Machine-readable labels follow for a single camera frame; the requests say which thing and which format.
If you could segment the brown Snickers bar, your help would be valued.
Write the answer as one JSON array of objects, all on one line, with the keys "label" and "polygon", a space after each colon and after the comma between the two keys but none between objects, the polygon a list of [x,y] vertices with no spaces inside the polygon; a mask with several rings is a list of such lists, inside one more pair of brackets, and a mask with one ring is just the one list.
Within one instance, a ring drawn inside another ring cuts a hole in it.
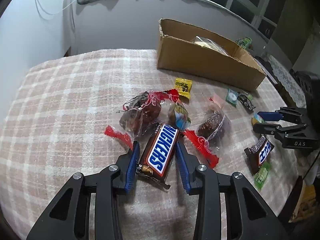
[{"label": "brown Snickers bar", "polygon": [[158,124],[151,135],[137,164],[136,173],[154,181],[165,190],[170,189],[166,178],[175,153],[180,132],[170,124]]}]

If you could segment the dark brown candy packet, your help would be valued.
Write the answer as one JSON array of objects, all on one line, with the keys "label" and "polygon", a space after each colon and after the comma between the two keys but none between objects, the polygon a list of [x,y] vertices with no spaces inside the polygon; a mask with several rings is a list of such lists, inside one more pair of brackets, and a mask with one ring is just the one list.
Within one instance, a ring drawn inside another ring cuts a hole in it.
[{"label": "dark brown candy packet", "polygon": [[253,111],[255,109],[255,106],[249,100],[249,98],[244,94],[238,94],[238,100],[241,102],[241,104],[247,109],[248,111]]}]

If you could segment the Chinese Snickers bar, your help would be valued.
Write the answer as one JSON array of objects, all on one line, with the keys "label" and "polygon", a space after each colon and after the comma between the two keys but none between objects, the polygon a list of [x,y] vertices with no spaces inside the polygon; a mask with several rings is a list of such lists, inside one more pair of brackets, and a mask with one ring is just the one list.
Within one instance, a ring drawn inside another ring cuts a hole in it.
[{"label": "Chinese Snickers bar", "polygon": [[273,148],[274,145],[266,135],[262,135],[256,144],[244,149],[252,174],[256,174],[259,171]]}]

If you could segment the teal mint candy packet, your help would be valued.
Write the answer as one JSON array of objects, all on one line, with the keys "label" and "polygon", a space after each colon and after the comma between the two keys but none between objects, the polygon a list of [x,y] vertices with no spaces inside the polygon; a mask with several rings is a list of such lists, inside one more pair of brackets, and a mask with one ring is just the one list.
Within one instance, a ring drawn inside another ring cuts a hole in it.
[{"label": "teal mint candy packet", "polygon": [[227,95],[226,95],[225,101],[230,103],[233,106],[236,106],[237,101],[238,101],[238,95],[239,95],[238,92],[229,88],[227,90]]}]

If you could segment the red date cake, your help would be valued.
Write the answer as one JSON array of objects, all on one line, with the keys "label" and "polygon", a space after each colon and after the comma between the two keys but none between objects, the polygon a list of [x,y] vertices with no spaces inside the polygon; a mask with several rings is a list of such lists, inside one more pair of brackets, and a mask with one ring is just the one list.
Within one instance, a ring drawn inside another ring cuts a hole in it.
[{"label": "red date cake", "polygon": [[114,114],[115,124],[107,125],[105,135],[133,149],[161,123],[171,124],[170,111],[179,99],[176,89],[144,91],[122,105]]},{"label": "red date cake", "polygon": [[201,122],[185,129],[183,135],[206,159],[208,166],[214,168],[219,163],[219,150],[223,138],[229,133],[230,129],[229,118],[223,109],[211,102],[209,98]]}]

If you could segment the green candy packet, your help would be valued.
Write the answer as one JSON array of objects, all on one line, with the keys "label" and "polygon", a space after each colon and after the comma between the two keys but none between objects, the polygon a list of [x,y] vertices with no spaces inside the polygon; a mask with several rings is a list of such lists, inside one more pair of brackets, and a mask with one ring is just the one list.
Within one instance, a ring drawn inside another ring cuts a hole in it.
[{"label": "green candy packet", "polygon": [[263,185],[267,179],[270,169],[271,169],[270,163],[265,161],[259,168],[259,171],[255,174],[254,184],[259,191],[261,191],[261,189],[263,188]]}]

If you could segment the pink candy packet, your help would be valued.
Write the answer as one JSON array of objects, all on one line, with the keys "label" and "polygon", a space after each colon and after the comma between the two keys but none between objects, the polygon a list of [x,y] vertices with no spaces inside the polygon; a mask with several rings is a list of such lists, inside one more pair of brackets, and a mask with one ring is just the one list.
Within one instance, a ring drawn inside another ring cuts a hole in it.
[{"label": "pink candy packet", "polygon": [[210,101],[216,104],[220,109],[223,109],[225,101],[222,100],[217,94],[210,97]]}]

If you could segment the round colourful snack packet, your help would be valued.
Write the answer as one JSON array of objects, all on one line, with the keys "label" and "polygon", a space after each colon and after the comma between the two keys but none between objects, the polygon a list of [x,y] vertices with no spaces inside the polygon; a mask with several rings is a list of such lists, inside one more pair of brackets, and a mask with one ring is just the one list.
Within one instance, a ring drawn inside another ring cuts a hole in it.
[{"label": "round colourful snack packet", "polygon": [[189,113],[180,99],[171,103],[168,110],[169,124],[184,131],[191,124]]}]

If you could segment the yellow candy packet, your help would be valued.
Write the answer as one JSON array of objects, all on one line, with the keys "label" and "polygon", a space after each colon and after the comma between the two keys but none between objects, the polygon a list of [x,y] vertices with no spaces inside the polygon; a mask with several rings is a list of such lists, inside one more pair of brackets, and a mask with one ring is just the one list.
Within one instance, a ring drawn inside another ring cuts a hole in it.
[{"label": "yellow candy packet", "polygon": [[183,79],[177,77],[175,79],[175,89],[178,91],[180,96],[183,96],[187,99],[190,99],[190,91],[192,88],[193,82],[188,79]]}]

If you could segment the large cracker pack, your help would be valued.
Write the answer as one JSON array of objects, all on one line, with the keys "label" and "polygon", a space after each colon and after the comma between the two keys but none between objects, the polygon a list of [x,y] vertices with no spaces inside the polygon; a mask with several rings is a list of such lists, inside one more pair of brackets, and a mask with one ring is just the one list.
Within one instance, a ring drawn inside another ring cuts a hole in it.
[{"label": "large cracker pack", "polygon": [[229,55],[227,51],[225,51],[219,44],[208,38],[196,36],[191,40],[191,42],[203,48],[209,48],[211,50],[217,51],[225,56]]}]

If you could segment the white lace cloth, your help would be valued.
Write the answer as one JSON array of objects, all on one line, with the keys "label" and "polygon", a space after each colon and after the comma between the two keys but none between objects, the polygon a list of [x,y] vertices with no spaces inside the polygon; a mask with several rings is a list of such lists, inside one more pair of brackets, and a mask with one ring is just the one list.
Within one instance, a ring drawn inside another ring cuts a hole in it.
[{"label": "white lace cloth", "polygon": [[303,90],[295,81],[289,71],[272,55],[266,55],[266,61],[271,65],[275,79],[278,80],[280,91],[287,100],[289,106],[306,107],[306,99]]}]

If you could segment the green gift bag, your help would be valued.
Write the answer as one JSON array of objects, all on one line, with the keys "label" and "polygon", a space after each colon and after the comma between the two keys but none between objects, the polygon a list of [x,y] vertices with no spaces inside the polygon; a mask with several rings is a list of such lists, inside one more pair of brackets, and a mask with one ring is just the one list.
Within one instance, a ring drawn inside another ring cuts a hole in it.
[{"label": "green gift bag", "polygon": [[249,37],[239,38],[236,40],[236,44],[245,50],[248,50],[252,45],[252,39]]}]

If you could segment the pink plaid tablecloth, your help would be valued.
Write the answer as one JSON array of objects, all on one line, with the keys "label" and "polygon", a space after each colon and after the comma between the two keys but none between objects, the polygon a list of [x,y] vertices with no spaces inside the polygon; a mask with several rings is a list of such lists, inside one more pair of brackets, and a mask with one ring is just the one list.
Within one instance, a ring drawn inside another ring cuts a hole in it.
[{"label": "pink plaid tablecloth", "polygon": [[[201,77],[158,70],[155,50],[98,50],[47,61],[24,77],[1,129],[1,208],[13,231],[25,239],[40,214],[75,173],[100,172],[115,163],[127,146],[107,137],[116,111],[149,89],[169,90],[176,77],[193,81],[186,106],[193,124],[203,118],[214,94],[225,99],[229,86]],[[251,114],[241,104],[225,104],[231,135],[223,144],[216,172],[240,171],[253,184],[244,149],[257,137]],[[296,156],[269,137],[271,172],[260,194],[276,215],[298,177]],[[188,196],[175,159],[165,192],[137,180],[129,196],[119,198],[124,239],[193,239],[197,196]]]}]

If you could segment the cardboard box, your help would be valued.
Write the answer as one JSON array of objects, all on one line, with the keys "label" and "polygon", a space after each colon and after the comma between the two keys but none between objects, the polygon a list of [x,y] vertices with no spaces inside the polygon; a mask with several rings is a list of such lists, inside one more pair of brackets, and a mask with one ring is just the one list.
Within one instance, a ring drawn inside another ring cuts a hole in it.
[{"label": "cardboard box", "polygon": [[[253,92],[266,77],[244,48],[206,29],[171,19],[159,20],[157,68],[205,77]],[[219,44],[225,56],[191,42],[196,36]]]}]

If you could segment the white cabinet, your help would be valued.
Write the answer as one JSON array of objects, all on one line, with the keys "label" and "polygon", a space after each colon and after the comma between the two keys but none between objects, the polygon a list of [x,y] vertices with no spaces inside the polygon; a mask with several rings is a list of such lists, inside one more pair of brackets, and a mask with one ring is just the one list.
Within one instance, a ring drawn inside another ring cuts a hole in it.
[{"label": "white cabinet", "polygon": [[1,107],[31,67],[58,59],[71,46],[71,0],[12,0],[1,16]]}]

